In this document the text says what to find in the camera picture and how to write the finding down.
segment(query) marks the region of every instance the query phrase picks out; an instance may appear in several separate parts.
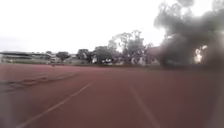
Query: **tree canopy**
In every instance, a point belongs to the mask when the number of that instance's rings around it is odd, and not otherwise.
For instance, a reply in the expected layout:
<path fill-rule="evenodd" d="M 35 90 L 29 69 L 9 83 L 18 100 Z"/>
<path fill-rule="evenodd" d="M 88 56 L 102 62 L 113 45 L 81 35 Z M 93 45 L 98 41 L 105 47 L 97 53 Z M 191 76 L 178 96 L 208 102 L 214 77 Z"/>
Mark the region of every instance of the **tree canopy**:
<path fill-rule="evenodd" d="M 88 53 L 89 53 L 88 49 L 79 49 L 76 56 L 80 60 L 86 60 Z"/>
<path fill-rule="evenodd" d="M 143 38 L 141 38 L 141 31 L 139 30 L 117 34 L 110 40 L 110 43 L 114 42 L 121 47 L 122 56 L 126 63 L 130 63 L 131 58 L 138 58 L 143 54 Z"/>
<path fill-rule="evenodd" d="M 98 64 L 103 64 L 103 61 L 107 59 L 112 59 L 112 54 L 107 46 L 98 46 L 94 50 L 95 56 L 97 58 Z"/>
<path fill-rule="evenodd" d="M 208 48 L 215 48 L 216 50 L 213 49 L 213 51 L 220 52 L 218 48 L 221 46 L 220 37 L 224 26 L 223 0 L 215 0 L 211 5 L 213 10 L 201 17 L 193 15 L 191 11 L 193 4 L 193 0 L 176 0 L 172 5 L 161 3 L 159 6 L 159 13 L 154 23 L 156 27 L 165 28 L 166 37 L 163 42 L 169 42 L 168 51 L 173 53 L 179 50 L 185 55 L 190 55 L 197 48 L 209 45 Z"/>
<path fill-rule="evenodd" d="M 51 51 L 46 51 L 46 54 L 52 54 L 52 52 Z"/>
<path fill-rule="evenodd" d="M 56 56 L 61 60 L 61 61 L 64 61 L 65 59 L 69 58 L 70 55 L 68 52 L 58 52 L 56 54 Z"/>

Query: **green tree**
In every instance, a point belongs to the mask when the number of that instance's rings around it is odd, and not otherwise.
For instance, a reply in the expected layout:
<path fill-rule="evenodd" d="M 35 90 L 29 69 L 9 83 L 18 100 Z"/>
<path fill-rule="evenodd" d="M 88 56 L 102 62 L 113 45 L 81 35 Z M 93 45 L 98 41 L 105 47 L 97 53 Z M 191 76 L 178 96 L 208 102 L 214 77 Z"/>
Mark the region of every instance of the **green tree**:
<path fill-rule="evenodd" d="M 52 52 L 51 51 L 46 51 L 46 54 L 52 54 Z"/>
<path fill-rule="evenodd" d="M 86 55 L 86 60 L 89 63 L 92 63 L 93 57 L 94 57 L 94 52 L 88 52 L 87 55 Z"/>
<path fill-rule="evenodd" d="M 110 59 L 112 60 L 111 52 L 109 51 L 107 46 L 98 46 L 95 48 L 94 53 L 97 58 L 98 64 L 103 64 L 103 61 Z"/>
<path fill-rule="evenodd" d="M 199 18 L 192 16 L 193 1 L 177 0 L 173 5 L 162 3 L 159 14 L 155 19 L 155 26 L 166 29 L 166 37 L 162 43 L 160 62 L 165 64 L 169 59 L 174 61 L 190 62 L 196 49 L 203 45 L 219 53 L 220 30 L 224 25 L 223 9 L 217 9 L 213 3 L 213 11 L 205 13 Z"/>
<path fill-rule="evenodd" d="M 144 45 L 144 57 L 145 57 L 145 61 L 147 64 L 151 63 L 151 61 L 154 59 L 153 56 L 151 56 L 149 54 L 149 51 L 150 51 L 150 48 L 153 47 L 153 44 L 152 43 L 148 43 L 146 45 Z"/>
<path fill-rule="evenodd" d="M 131 33 L 121 33 L 112 38 L 122 48 L 122 56 L 126 63 L 131 62 L 131 58 L 138 58 L 143 54 L 143 38 L 141 32 L 134 30 Z"/>
<path fill-rule="evenodd" d="M 116 63 L 118 61 L 118 55 L 119 52 L 117 51 L 117 43 L 115 40 L 111 39 L 108 42 L 108 46 L 107 46 L 111 56 L 112 56 L 112 62 Z"/>
<path fill-rule="evenodd" d="M 88 49 L 79 49 L 76 56 L 80 60 L 86 60 L 88 53 L 89 53 L 89 50 Z"/>
<path fill-rule="evenodd" d="M 56 56 L 63 62 L 70 57 L 68 52 L 58 52 Z"/>

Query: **sky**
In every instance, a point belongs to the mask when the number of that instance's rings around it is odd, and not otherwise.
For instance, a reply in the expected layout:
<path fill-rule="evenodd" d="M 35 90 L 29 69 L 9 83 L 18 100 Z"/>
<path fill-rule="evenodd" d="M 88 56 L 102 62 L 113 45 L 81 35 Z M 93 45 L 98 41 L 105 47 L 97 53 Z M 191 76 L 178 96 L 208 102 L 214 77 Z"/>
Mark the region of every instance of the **sky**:
<path fill-rule="evenodd" d="M 132 30 L 141 30 L 144 43 L 157 46 L 165 34 L 153 26 L 162 1 L 1 0 L 0 51 L 76 53 Z M 210 2 L 197 0 L 195 16 L 210 10 Z"/>

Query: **white lane line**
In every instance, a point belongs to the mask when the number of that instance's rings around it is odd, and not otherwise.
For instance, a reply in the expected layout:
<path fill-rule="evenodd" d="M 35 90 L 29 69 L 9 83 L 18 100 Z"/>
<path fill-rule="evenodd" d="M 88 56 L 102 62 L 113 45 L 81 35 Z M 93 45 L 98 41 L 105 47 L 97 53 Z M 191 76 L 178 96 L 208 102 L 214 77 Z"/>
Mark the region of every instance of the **white lane line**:
<path fill-rule="evenodd" d="M 27 125 L 35 122 L 36 120 L 38 120 L 39 118 L 45 116 L 46 114 L 48 114 L 49 112 L 53 111 L 54 109 L 60 107 L 61 105 L 65 104 L 67 101 L 69 101 L 71 98 L 73 98 L 74 96 L 77 96 L 79 93 L 81 93 L 83 90 L 85 90 L 86 88 L 88 88 L 90 85 L 92 85 L 95 81 L 90 82 L 89 84 L 85 85 L 84 87 L 82 87 L 79 91 L 71 94 L 69 97 L 65 98 L 64 100 L 60 101 L 59 103 L 55 104 L 54 106 L 52 106 L 51 108 L 45 110 L 44 112 L 31 117 L 30 119 L 28 119 L 27 121 L 19 124 L 16 128 L 25 128 Z"/>
<path fill-rule="evenodd" d="M 134 98 L 137 101 L 139 107 L 147 116 L 149 122 L 151 122 L 151 124 L 153 125 L 154 128 L 160 128 L 160 125 L 159 125 L 158 121 L 156 120 L 155 116 L 153 116 L 150 109 L 145 106 L 144 102 L 142 101 L 141 97 L 138 95 L 137 91 L 131 87 L 129 89 L 130 89 L 131 93 L 134 95 Z"/>

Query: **running track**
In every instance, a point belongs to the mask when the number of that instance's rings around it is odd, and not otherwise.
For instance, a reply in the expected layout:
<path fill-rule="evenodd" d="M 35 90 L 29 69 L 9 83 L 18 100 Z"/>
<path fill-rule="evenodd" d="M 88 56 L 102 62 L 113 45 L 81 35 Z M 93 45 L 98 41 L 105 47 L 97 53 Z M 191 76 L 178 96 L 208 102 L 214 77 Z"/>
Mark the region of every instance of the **running track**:
<path fill-rule="evenodd" d="M 218 90 L 207 71 L 0 65 L 1 81 L 66 73 L 0 92 L 0 128 L 204 128 Z"/>

